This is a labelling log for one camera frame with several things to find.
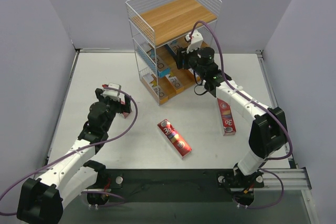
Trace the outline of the silver blue toothpaste box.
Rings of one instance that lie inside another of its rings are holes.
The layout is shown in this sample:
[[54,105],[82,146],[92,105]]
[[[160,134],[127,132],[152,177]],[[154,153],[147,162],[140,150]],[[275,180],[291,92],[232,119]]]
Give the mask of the silver blue toothpaste box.
[[175,63],[176,63],[177,50],[179,48],[185,48],[186,49],[186,47],[183,47],[182,44],[178,40],[173,40],[170,43],[165,44],[164,47],[168,50],[170,55],[173,57],[173,60],[174,60]]

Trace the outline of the orange toothpaste box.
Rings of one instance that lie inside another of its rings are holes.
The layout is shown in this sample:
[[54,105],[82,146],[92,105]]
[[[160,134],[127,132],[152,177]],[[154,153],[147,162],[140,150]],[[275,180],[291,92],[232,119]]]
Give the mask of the orange toothpaste box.
[[193,69],[188,69],[188,74],[191,76],[192,80],[196,79],[197,82],[201,81],[200,76],[198,75],[197,72],[194,72]]
[[163,81],[168,95],[177,95],[184,90],[183,84],[173,73],[165,75]]
[[157,78],[153,74],[147,73],[143,75],[141,81],[159,105],[168,101],[166,92],[158,84]]

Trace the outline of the teal toothpaste box with label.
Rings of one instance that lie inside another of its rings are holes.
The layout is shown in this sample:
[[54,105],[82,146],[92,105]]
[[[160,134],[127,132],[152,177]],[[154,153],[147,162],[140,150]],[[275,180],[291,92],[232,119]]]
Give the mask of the teal toothpaste box with label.
[[159,57],[154,54],[154,49],[147,43],[137,45],[137,53],[143,61],[150,67],[150,69],[157,73],[159,78],[163,78],[170,74],[169,66]]

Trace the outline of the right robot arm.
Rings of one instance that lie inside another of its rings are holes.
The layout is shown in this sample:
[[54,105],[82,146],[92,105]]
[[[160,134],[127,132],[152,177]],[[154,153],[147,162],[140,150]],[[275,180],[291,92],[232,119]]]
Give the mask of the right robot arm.
[[234,183],[245,186],[269,156],[287,143],[286,119],[282,109],[272,109],[246,93],[214,59],[215,51],[211,47],[192,52],[179,48],[174,58],[178,69],[193,70],[208,93],[228,103],[251,125],[248,152],[233,172]]

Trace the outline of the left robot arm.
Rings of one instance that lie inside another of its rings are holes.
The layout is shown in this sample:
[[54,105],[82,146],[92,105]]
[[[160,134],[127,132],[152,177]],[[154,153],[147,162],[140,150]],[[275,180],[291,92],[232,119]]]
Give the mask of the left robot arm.
[[65,208],[80,193],[90,186],[105,185],[105,166],[92,158],[109,141],[108,132],[115,116],[130,113],[133,100],[115,83],[104,84],[95,94],[97,101],[90,106],[87,121],[69,151],[48,164],[37,178],[28,177],[22,184],[17,219],[26,223],[58,223]]

